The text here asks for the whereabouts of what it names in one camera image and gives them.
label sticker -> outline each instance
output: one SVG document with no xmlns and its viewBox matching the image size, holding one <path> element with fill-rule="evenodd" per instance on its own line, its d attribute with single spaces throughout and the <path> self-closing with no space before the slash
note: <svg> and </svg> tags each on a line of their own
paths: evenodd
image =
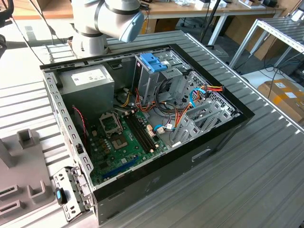
<svg viewBox="0 0 304 228">
<path fill-rule="evenodd" d="M 277 82 L 277 83 L 275 83 L 276 84 L 276 86 L 277 87 L 279 87 L 279 88 L 286 88 L 286 86 L 282 83 L 282 82 Z"/>
<path fill-rule="evenodd" d="M 296 98 L 296 95 L 292 92 L 285 93 L 289 98 Z"/>
<path fill-rule="evenodd" d="M 169 62 L 168 61 L 163 61 L 163 62 L 161 62 L 161 64 L 166 65 L 166 64 L 169 64 Z"/>
<path fill-rule="evenodd" d="M 102 79 L 106 79 L 103 72 L 100 69 L 90 70 L 82 73 L 72 75 L 72 79 L 76 86 L 83 85 L 90 82 L 96 82 Z"/>
</svg>

metal bracket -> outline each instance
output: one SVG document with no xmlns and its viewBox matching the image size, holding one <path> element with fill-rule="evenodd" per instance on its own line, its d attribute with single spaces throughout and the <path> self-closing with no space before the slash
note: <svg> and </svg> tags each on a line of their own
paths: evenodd
<svg viewBox="0 0 304 228">
<path fill-rule="evenodd" d="M 71 221 L 94 205 L 89 185 L 79 167 L 62 168 L 54 175 L 54 181 L 58 188 L 63 189 L 67 199 L 63 207 L 67 221 Z"/>
</svg>

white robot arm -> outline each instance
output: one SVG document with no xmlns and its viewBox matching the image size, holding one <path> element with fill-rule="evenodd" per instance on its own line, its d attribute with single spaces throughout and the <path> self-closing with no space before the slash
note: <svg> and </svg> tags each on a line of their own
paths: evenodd
<svg viewBox="0 0 304 228">
<path fill-rule="evenodd" d="M 107 53 L 106 34 L 132 42 L 144 16 L 138 0 L 72 0 L 75 35 L 72 49 L 78 57 Z"/>
</svg>

yellow wire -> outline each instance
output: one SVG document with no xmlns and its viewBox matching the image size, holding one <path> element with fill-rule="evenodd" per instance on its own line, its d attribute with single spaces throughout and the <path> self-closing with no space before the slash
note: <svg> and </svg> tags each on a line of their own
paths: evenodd
<svg viewBox="0 0 304 228">
<path fill-rule="evenodd" d="M 129 104 L 129 98 L 130 98 L 130 93 L 128 93 L 127 100 L 123 105 L 121 105 L 121 107 L 126 107 Z"/>
</svg>

red wire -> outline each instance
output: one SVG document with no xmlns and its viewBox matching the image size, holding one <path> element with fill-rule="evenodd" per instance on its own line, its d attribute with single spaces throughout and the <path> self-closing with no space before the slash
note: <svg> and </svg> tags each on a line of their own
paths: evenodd
<svg viewBox="0 0 304 228">
<path fill-rule="evenodd" d="M 83 118 L 81 112 L 77 108 L 75 108 L 75 107 L 72 107 L 72 108 L 75 109 L 78 112 L 78 114 L 80 115 L 80 118 L 81 118 L 81 121 L 82 121 L 82 124 L 83 124 L 83 127 L 84 127 L 85 144 L 86 144 L 86 125 L 85 125 L 84 118 Z"/>
</svg>

